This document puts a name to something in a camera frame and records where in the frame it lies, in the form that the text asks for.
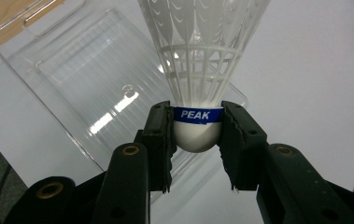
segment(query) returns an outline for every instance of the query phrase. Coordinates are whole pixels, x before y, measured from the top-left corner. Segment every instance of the shuttlecock cork base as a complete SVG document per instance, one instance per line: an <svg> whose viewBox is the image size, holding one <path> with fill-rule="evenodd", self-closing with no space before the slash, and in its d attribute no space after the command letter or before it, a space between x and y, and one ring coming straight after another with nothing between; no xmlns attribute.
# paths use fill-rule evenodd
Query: shuttlecock cork base
<svg viewBox="0 0 354 224"><path fill-rule="evenodd" d="M222 107L191 108L174 106L174 136L185 151L199 153L217 144L221 131Z"/></svg>

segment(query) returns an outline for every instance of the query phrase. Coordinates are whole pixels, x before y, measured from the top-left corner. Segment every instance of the blue band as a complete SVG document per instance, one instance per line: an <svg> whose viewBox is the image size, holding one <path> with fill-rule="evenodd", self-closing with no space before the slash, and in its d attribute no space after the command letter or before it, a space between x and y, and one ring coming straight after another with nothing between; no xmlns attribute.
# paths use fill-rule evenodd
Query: blue band
<svg viewBox="0 0 354 224"><path fill-rule="evenodd" d="M220 122L222 111L223 108L174 107L174 120L194 124L215 123Z"/></svg>

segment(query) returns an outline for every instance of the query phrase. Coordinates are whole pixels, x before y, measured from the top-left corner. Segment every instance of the screw hole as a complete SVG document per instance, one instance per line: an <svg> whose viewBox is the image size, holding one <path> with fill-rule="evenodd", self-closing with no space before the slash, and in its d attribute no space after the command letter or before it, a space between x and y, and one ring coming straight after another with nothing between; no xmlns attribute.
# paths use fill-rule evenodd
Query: screw hole
<svg viewBox="0 0 354 224"><path fill-rule="evenodd" d="M322 209L321 214L324 217L328 218L329 220L339 219L339 215L337 215L337 213L335 211L333 211L332 209Z"/></svg>
<svg viewBox="0 0 354 224"><path fill-rule="evenodd" d="M276 147L276 150L284 156L293 156L293 151L287 147Z"/></svg>
<svg viewBox="0 0 354 224"><path fill-rule="evenodd" d="M139 147L135 147L135 146L125 147L121 152L126 156L133 156L139 152Z"/></svg>
<svg viewBox="0 0 354 224"><path fill-rule="evenodd" d="M36 197L39 199L49 199L61 193L63 188L64 185L62 183L54 181L40 188L36 193Z"/></svg>
<svg viewBox="0 0 354 224"><path fill-rule="evenodd" d="M114 207L111 211L110 211L110 216L113 218L121 218L121 217L125 217L126 216L126 212L119 208L119 207Z"/></svg>

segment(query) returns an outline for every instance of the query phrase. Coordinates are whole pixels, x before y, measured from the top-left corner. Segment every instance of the transparent plastic tray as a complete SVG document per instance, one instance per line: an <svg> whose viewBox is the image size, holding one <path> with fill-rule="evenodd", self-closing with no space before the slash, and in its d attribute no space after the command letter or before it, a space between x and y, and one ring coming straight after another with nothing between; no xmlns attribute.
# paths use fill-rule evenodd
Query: transparent plastic tray
<svg viewBox="0 0 354 224"><path fill-rule="evenodd" d="M146 29L135 0L36 1L0 26L0 56L76 153L106 170L113 149L144 127L150 107L173 99ZM247 101L233 85L224 99ZM200 156L177 151L173 184Z"/></svg>

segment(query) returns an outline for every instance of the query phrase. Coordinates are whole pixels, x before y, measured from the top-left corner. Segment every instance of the shuttlecock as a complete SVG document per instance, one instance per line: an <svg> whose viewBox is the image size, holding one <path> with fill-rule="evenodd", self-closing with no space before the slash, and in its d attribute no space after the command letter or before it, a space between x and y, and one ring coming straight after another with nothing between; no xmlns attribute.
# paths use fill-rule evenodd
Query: shuttlecock
<svg viewBox="0 0 354 224"><path fill-rule="evenodd" d="M175 98L182 149L218 142L223 90L269 1L138 0Z"/></svg>

